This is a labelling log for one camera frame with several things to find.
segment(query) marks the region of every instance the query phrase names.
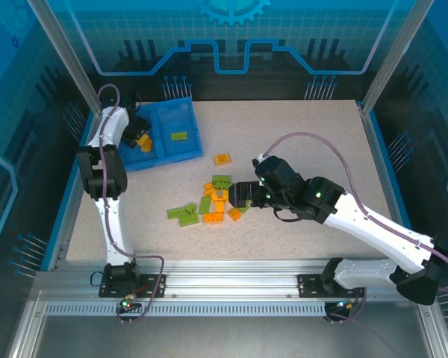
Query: glass panel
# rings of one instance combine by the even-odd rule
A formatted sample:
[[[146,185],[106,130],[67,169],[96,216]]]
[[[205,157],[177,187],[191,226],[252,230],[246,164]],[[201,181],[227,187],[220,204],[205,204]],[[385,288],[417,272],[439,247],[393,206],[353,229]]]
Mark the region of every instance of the glass panel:
[[[38,246],[48,242],[87,112],[26,1],[0,1],[0,357],[43,257]],[[43,243],[17,239],[28,233]]]
[[[90,74],[153,101],[362,99],[413,3],[50,1]]]
[[[374,110],[409,223],[448,251],[448,0],[432,5]],[[448,316],[448,296],[438,300]]]

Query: table surface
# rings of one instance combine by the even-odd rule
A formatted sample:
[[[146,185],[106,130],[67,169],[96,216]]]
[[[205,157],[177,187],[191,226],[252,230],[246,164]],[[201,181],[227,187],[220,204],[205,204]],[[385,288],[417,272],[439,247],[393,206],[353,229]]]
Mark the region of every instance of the table surface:
[[[232,182],[256,180],[251,159],[280,136],[307,131],[332,142],[348,162],[362,201],[389,217],[388,206],[354,101],[193,102],[205,156],[128,173],[122,198],[125,235],[137,254],[167,260],[277,260],[381,257],[360,240],[316,222],[280,222],[270,208],[251,208],[233,222],[201,222],[179,227],[167,209],[190,202],[199,206],[202,186],[212,175]],[[229,153],[232,163],[216,167],[213,157]],[[273,152],[304,178],[323,176],[349,188],[338,158],[321,142],[294,137]],[[106,245],[98,210],[84,193],[68,261],[104,261]]]

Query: green lego brick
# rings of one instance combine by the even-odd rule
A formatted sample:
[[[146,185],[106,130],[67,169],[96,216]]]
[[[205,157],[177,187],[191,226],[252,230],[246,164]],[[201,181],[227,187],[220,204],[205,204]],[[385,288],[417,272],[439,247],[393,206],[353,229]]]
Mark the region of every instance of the green lego brick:
[[[214,184],[214,187],[215,187],[216,189],[225,189],[225,190],[229,190],[229,188],[231,187],[231,185],[232,185],[232,183],[224,183],[224,182],[222,182],[222,181],[217,181],[217,182]]]
[[[171,133],[171,140],[187,140],[187,132]]]
[[[247,199],[247,200],[246,200],[246,207],[238,207],[239,211],[240,211],[242,214],[245,214],[245,213],[247,212],[247,210],[250,209],[250,204],[251,204],[251,201],[250,201],[249,199]]]
[[[199,217],[197,216],[196,213],[179,216],[179,226],[181,227],[194,225],[197,224],[198,222]]]
[[[231,183],[231,175],[213,175],[212,176],[212,185],[216,185],[216,183]]]
[[[197,210],[196,203],[191,203],[186,206],[186,211],[188,214],[194,213]]]
[[[186,215],[186,207],[176,207],[175,209],[169,209],[167,210],[167,218],[168,219],[175,219],[179,216]]]
[[[209,208],[211,207],[211,198],[203,196],[201,198],[201,204],[199,205],[199,214],[209,213]]]

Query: blue plastic bin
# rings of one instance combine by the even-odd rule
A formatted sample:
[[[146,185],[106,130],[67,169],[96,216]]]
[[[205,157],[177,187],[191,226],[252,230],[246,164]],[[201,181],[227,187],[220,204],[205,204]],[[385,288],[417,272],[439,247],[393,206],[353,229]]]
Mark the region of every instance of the blue plastic bin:
[[[152,149],[144,153],[139,146],[131,149],[121,143],[119,152],[127,172],[203,156],[190,97],[141,106],[137,115],[151,123],[148,135],[152,139]],[[187,132],[187,139],[173,142],[171,134],[175,132]]]

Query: gear logo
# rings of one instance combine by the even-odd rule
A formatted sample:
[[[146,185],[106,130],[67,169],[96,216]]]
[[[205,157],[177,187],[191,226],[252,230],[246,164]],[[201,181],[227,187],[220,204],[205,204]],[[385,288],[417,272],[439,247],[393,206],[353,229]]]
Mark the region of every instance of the gear logo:
[[[219,25],[225,23],[234,26],[236,22],[244,25],[246,20],[254,21],[256,13],[264,13],[264,6],[269,6],[270,0],[197,0],[197,6],[202,15],[207,15],[209,21],[217,20]]]
[[[29,20],[26,0],[0,0],[0,23],[14,37],[19,37]]]

